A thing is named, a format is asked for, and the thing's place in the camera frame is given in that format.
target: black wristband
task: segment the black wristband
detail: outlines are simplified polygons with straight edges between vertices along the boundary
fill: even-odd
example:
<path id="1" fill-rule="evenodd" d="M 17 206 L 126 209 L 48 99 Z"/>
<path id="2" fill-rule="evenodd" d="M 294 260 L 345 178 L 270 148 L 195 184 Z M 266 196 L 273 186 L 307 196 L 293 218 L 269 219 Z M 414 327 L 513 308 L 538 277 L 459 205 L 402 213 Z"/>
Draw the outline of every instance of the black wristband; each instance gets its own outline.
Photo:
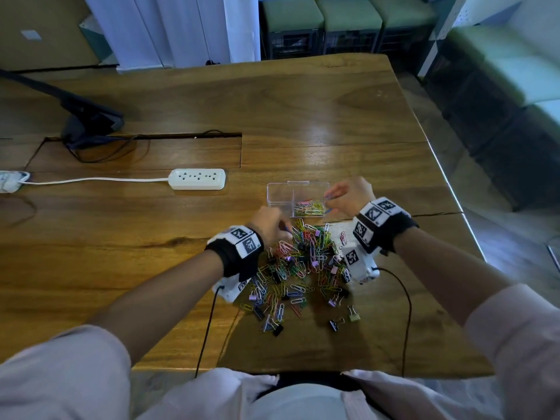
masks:
<path id="1" fill-rule="evenodd" d="M 395 237 L 409 228 L 419 227 L 408 212 L 386 197 L 376 199 L 364 206 L 354 218 L 353 226 L 354 237 L 368 254 L 377 247 L 395 252 L 393 245 Z"/>
<path id="2" fill-rule="evenodd" d="M 218 254 L 224 277 L 239 274 L 239 281 L 243 282 L 256 274 L 264 244 L 256 231 L 244 225 L 234 225 L 211 238 L 205 250 Z"/>

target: person's right hand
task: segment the person's right hand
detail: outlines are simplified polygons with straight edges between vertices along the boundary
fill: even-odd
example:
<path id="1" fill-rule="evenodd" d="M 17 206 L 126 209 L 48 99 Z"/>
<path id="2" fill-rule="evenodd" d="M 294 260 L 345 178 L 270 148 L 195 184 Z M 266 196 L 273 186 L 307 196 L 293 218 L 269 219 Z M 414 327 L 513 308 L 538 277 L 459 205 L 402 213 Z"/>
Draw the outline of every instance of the person's right hand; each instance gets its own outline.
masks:
<path id="1" fill-rule="evenodd" d="M 333 214 L 342 212 L 355 217 L 375 195 L 370 183 L 363 177 L 354 177 L 333 185 L 326 191 L 325 198 L 325 206 L 332 209 Z"/>

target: plastic box compartment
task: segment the plastic box compartment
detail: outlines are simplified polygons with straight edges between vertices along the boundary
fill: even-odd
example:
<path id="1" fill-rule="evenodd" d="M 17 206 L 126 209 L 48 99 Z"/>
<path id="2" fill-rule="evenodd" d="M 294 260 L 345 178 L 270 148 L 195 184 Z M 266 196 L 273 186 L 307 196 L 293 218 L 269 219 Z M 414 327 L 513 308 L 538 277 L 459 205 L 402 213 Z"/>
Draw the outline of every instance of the plastic box compartment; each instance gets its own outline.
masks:
<path id="1" fill-rule="evenodd" d="M 329 183 L 321 181 L 288 181 L 286 183 L 268 183 L 267 203 L 272 208 L 280 208 L 284 214 L 292 218 L 322 217 L 324 215 L 295 215 L 295 206 L 299 202 L 317 201 L 325 203 L 325 192 Z"/>

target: green cushion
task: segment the green cushion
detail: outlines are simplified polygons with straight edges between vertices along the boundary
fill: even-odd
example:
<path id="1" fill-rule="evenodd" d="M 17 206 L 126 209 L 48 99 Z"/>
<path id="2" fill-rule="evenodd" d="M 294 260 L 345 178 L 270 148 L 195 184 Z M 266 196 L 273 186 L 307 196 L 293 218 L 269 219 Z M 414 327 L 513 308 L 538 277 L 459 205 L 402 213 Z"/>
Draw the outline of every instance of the green cushion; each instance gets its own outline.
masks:
<path id="1" fill-rule="evenodd" d="M 370 0 L 383 19 L 385 28 L 434 25 L 437 14 L 422 0 Z"/>
<path id="2" fill-rule="evenodd" d="M 560 98 L 560 67 L 544 56 L 490 58 L 480 69 L 520 107 Z"/>
<path id="3" fill-rule="evenodd" d="M 323 15 L 315 0 L 265 0 L 268 32 L 299 31 L 323 27 Z"/>
<path id="4" fill-rule="evenodd" d="M 319 0 L 325 18 L 325 31 L 381 29 L 383 20 L 368 0 Z"/>
<path id="5" fill-rule="evenodd" d="M 447 38 L 478 65 L 489 57 L 533 56 L 538 52 L 507 26 L 466 26 L 453 28 Z"/>
<path id="6" fill-rule="evenodd" d="M 535 103 L 527 112 L 552 138 L 560 143 L 560 99 Z"/>

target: white power strip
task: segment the white power strip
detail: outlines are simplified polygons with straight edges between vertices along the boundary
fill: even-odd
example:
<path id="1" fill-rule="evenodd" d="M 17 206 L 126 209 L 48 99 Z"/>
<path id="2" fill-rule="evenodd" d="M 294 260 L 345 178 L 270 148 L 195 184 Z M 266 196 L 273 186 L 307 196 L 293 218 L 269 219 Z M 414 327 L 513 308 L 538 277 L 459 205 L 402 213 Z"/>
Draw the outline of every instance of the white power strip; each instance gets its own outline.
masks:
<path id="1" fill-rule="evenodd" d="M 223 169 L 173 169 L 169 174 L 173 190 L 222 190 L 226 185 Z"/>
<path id="2" fill-rule="evenodd" d="M 51 185 L 76 183 L 78 181 L 126 181 L 129 183 L 166 181 L 173 190 L 222 190 L 226 185 L 226 172 L 223 169 L 173 169 L 167 178 L 85 177 L 34 183 L 28 181 L 30 177 L 29 172 L 0 171 L 0 193 L 14 193 L 19 190 L 22 184 Z"/>

